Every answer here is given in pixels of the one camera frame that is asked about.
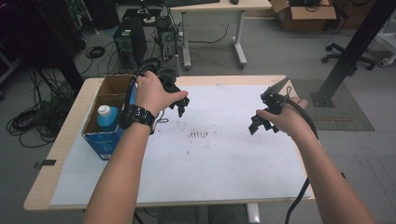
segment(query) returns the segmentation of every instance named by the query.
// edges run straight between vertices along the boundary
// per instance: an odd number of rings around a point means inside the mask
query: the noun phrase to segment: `hand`
[[[166,92],[157,76],[150,71],[137,78],[137,85],[135,104],[147,109],[154,117],[173,102],[182,100],[189,94],[187,91]]]
[[[297,103],[302,109],[308,106],[306,100],[300,101],[297,97],[291,97],[291,100]],[[283,106],[282,112],[279,115],[271,114],[268,111],[260,109],[256,113],[263,119],[271,121],[280,131],[287,133],[293,139],[299,133],[312,133],[309,125],[291,105],[286,104]]]

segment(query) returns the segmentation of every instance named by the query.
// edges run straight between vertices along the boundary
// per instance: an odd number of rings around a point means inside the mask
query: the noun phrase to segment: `person's left hand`
[[[143,77],[137,77],[136,82],[138,86],[134,104],[145,108],[154,117],[173,102],[182,100],[189,94],[187,91],[166,92],[157,76],[150,71],[145,72]]]

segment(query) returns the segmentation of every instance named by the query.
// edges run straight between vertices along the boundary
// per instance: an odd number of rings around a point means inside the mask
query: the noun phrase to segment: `table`
[[[196,14],[197,16],[199,16],[200,25],[205,24],[206,22],[213,22],[213,21],[219,22],[219,18],[221,17],[225,18],[226,23],[230,23],[234,21],[235,16],[237,16],[237,21],[236,21],[237,28],[236,28],[236,35],[233,36],[233,45],[238,55],[238,59],[241,64],[241,67],[243,68],[246,64],[248,64],[248,61],[245,57],[245,53],[242,50],[240,43],[245,11],[257,10],[257,9],[270,9],[271,7],[272,6],[268,2],[268,0],[240,0],[238,5],[231,4],[230,0],[220,0],[219,3],[203,4],[203,5],[188,6],[188,7],[172,7],[171,11],[181,12],[184,67],[186,69],[191,68],[189,40],[188,40],[188,36],[186,35],[187,25],[188,25],[186,13],[188,13],[189,15]]]
[[[179,77],[177,79],[177,85],[216,85],[218,83],[226,85],[273,85],[282,78],[284,78],[284,76]],[[64,126],[47,157],[47,160],[56,160],[56,163],[54,165],[42,167],[24,203],[24,208],[26,210],[39,211],[85,208],[85,206],[54,207],[50,206],[50,201],[57,187],[64,161],[78,134],[78,127],[83,122],[87,111],[90,109],[96,90],[99,88],[102,81],[102,78],[90,78],[84,82],[78,98],[73,104]]]

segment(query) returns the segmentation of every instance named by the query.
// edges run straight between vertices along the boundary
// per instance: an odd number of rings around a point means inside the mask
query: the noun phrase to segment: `black pole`
[[[335,64],[318,92],[311,93],[315,106],[332,106],[335,91],[350,73],[352,66],[367,49],[396,8],[395,0],[377,0],[353,35],[341,58]]]

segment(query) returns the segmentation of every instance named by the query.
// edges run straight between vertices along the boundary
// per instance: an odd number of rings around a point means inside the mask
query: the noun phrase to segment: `finger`
[[[306,100],[301,100],[298,105],[302,108],[302,109],[306,109],[306,107],[308,106],[308,101]]]
[[[262,119],[267,119],[267,120],[274,120],[276,118],[275,114],[271,114],[270,112],[266,110],[261,110],[258,109],[256,110],[256,114],[262,117]]]
[[[173,102],[176,102],[176,101],[186,98],[188,94],[189,93],[187,91],[177,91],[177,92],[171,93],[171,97],[172,97]]]
[[[139,84],[143,79],[144,79],[144,77],[137,76],[136,83]]]
[[[145,77],[151,78],[151,77],[156,77],[154,73],[152,73],[151,71],[146,71],[145,72]]]

